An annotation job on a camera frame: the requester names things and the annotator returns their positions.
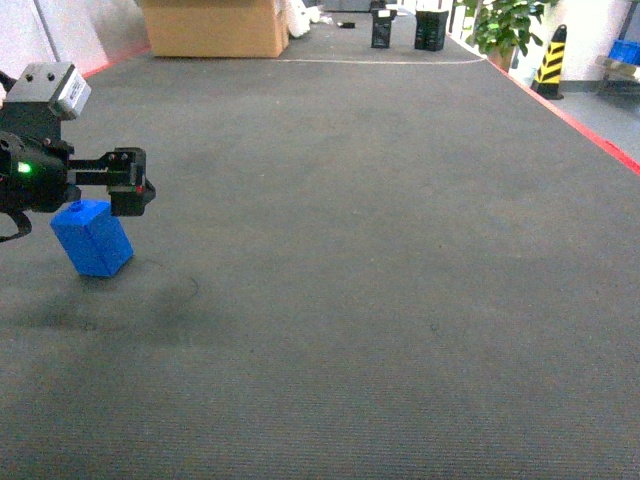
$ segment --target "green plant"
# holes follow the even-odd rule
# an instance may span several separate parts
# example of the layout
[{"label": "green plant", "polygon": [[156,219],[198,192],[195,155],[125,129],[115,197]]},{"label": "green plant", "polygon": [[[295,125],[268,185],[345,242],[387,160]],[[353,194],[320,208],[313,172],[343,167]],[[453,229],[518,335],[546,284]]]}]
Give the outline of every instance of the green plant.
[{"label": "green plant", "polygon": [[543,43],[531,32],[531,20],[535,18],[541,23],[545,5],[555,6],[558,1],[457,0],[456,4],[474,12],[474,28],[467,38],[469,45],[477,45],[483,54],[498,50],[501,56],[507,56],[514,47],[518,47],[526,56],[531,40],[538,46]]}]

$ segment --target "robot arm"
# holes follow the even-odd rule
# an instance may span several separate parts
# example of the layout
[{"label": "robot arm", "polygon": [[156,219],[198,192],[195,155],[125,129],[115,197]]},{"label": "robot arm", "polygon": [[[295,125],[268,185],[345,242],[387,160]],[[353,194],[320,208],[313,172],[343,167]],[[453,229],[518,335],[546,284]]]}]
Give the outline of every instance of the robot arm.
[{"label": "robot arm", "polygon": [[114,216],[140,216],[156,196],[146,178],[146,154],[140,148],[116,148],[98,159],[71,159],[73,145],[61,138],[63,120],[77,118],[91,88],[71,63],[29,65],[18,80],[0,72],[7,90],[0,110],[0,213],[9,215],[18,233],[31,231],[23,213],[55,212],[79,200],[78,185],[104,185]]}]

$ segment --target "green led light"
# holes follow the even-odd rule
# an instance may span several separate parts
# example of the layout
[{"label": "green led light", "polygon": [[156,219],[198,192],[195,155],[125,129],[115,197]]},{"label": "green led light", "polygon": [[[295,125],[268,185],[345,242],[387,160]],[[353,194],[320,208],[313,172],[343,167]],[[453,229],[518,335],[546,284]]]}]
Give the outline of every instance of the green led light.
[{"label": "green led light", "polygon": [[31,165],[29,165],[28,163],[18,162],[18,172],[31,173]]}]

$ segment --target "white floor line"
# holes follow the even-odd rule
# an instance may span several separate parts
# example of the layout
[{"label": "white floor line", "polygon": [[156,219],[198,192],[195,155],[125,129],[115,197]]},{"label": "white floor line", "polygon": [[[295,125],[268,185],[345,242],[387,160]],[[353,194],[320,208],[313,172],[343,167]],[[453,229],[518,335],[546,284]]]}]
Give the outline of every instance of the white floor line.
[{"label": "white floor line", "polygon": [[393,61],[373,61],[373,60],[332,60],[332,59],[283,59],[276,58],[272,61],[282,63],[346,63],[350,65],[468,65],[470,63],[484,62],[484,58],[476,60],[460,60],[456,62],[393,62]]}]

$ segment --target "plant pot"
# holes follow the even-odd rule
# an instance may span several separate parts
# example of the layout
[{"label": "plant pot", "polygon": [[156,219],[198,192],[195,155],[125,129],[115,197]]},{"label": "plant pot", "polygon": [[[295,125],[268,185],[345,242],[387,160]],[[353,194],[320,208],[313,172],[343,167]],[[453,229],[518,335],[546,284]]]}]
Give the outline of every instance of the plant pot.
[{"label": "plant pot", "polygon": [[500,50],[492,50],[487,54],[487,59],[500,70],[509,72],[509,68],[511,68],[511,60],[513,59],[513,50],[514,48],[511,47],[507,55],[504,57],[500,55]]}]

